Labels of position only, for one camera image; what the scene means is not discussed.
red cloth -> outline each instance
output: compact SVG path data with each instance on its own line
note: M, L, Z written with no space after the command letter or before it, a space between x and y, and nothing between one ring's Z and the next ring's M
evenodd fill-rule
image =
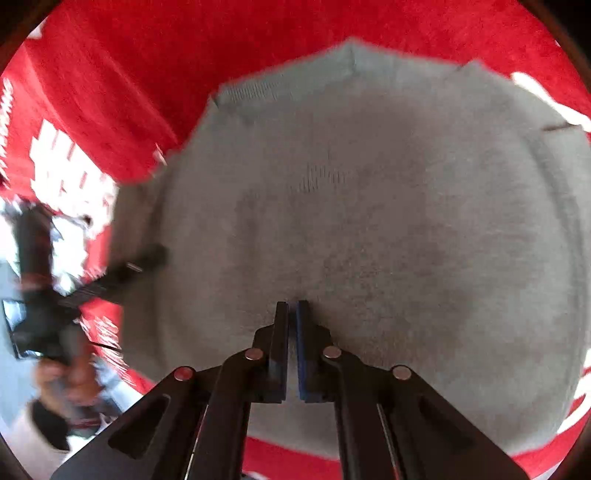
M526 72L556 101L591 115L568 58L516 0L64 0L42 35L27 40L2 75L12 92L4 136L0 111L0 142L7 142L0 160L12 191L27 196L31 142L43 119L115 180L139 180L154 166L157 145L166 152L185 142L220 83L351 36L459 63L480 59L504 75ZM90 270L104 266L107 237L90 246ZM119 321L104 302L87 306L85 316L91 335ZM149 387L140 377L129 381ZM530 476L542 473L564 457L580 425L517 461ZM245 469L277 480L340 475L336 462L254 440Z

